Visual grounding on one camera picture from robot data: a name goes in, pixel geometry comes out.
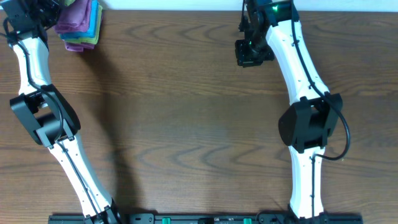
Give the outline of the green microfiber cloth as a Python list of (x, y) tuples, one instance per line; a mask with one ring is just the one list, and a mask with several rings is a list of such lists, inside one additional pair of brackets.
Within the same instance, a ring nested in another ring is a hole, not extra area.
[(69, 5), (73, 4), (74, 2), (75, 2), (75, 0), (64, 0), (64, 5), (69, 6)]

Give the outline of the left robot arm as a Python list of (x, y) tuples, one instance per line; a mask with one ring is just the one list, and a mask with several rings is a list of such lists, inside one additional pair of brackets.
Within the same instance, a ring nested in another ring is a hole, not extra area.
[(68, 101), (52, 84), (47, 29), (54, 26), (61, 1), (1, 1), (10, 48), (21, 73), (19, 95), (10, 100), (18, 120), (39, 145), (49, 149), (72, 184), (82, 207), (80, 215), (49, 216), (49, 223), (118, 224), (116, 204), (102, 186), (83, 148), (80, 121)]

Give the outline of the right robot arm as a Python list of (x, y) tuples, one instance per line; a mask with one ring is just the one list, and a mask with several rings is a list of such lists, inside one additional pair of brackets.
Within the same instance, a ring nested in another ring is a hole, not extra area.
[(235, 42), (237, 64), (255, 67), (277, 60), (290, 106), (279, 118), (279, 134), (292, 160), (289, 210), (300, 223), (326, 223), (320, 196), (321, 166), (343, 102), (332, 95), (312, 62), (292, 1), (243, 1)]

